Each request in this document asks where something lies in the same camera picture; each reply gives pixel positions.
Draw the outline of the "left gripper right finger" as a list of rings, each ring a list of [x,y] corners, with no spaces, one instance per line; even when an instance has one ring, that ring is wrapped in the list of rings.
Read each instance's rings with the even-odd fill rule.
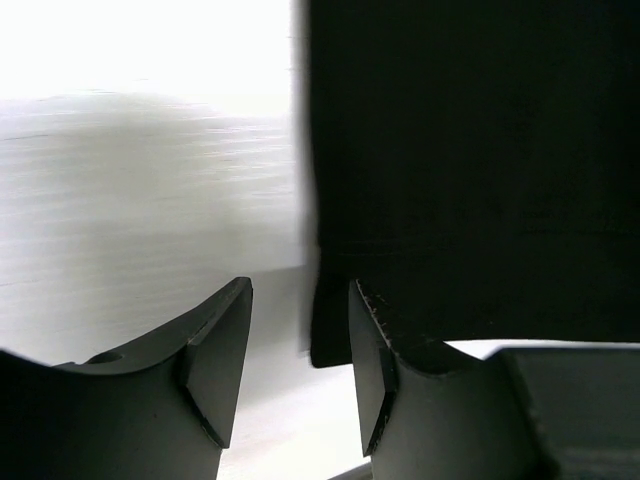
[[[388,316],[350,285],[361,445],[373,478],[544,478],[544,458],[501,363],[430,342],[411,365],[383,333]]]

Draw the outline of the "black skirt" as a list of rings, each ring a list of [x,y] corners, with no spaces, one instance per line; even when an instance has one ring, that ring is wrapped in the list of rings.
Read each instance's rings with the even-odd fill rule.
[[[317,368],[352,281],[403,354],[639,338],[639,5],[307,1]]]

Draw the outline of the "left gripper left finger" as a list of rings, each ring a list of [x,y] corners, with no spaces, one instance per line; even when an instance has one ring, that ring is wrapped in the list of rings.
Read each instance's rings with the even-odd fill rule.
[[[231,440],[253,289],[194,309],[83,364],[1,356],[5,479],[213,479]]]

